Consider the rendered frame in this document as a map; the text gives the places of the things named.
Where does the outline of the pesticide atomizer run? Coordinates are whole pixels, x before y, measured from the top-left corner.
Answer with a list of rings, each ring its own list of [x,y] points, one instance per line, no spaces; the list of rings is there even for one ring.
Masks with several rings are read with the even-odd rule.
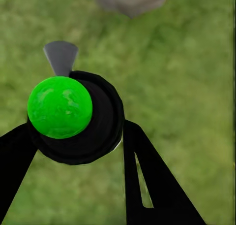
[[[53,161],[88,164],[119,146],[124,103],[102,75],[72,71],[79,47],[65,41],[45,44],[55,77],[39,83],[27,103],[28,129],[42,154]]]

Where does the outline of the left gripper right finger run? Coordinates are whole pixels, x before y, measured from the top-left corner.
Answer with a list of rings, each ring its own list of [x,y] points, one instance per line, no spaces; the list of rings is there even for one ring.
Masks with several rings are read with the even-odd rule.
[[[142,128],[124,120],[127,225],[206,225]],[[135,153],[154,208],[142,204]]]

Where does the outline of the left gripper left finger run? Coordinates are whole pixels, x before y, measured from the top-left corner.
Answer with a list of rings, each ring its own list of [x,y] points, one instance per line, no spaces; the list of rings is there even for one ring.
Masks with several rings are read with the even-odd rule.
[[[37,150],[27,123],[0,137],[0,225]]]

